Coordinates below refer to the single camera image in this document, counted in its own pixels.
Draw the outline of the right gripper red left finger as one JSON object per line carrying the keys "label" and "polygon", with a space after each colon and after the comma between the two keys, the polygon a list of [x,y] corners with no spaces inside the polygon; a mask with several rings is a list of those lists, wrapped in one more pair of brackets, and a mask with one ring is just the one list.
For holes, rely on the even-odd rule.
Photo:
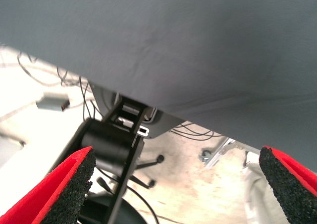
{"label": "right gripper red left finger", "polygon": [[2,224],[75,224],[96,165],[92,147],[71,154],[1,216]]}

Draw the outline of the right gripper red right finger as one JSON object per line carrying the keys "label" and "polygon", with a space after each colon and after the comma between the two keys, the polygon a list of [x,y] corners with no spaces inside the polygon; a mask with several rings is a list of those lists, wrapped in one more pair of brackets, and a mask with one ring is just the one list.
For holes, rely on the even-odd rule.
{"label": "right gripper red right finger", "polygon": [[264,146],[259,163],[287,220],[317,222],[317,175],[281,150]]}

